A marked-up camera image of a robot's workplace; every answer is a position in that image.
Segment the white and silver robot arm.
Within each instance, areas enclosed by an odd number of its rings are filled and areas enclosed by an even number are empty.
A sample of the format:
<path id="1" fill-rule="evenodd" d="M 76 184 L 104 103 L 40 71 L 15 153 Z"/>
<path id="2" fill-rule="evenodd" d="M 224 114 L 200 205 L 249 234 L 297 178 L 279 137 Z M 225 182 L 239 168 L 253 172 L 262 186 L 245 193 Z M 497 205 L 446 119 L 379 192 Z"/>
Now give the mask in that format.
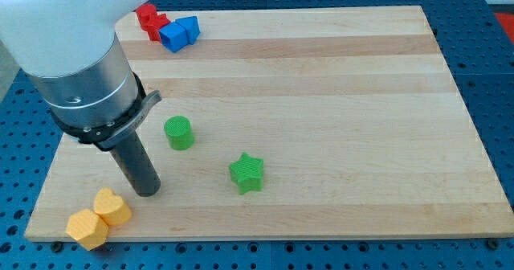
<path id="1" fill-rule="evenodd" d="M 1 0 L 1 41 L 80 142 L 107 151 L 140 144 L 137 126 L 159 101 L 145 95 L 116 22 L 148 0 Z"/>

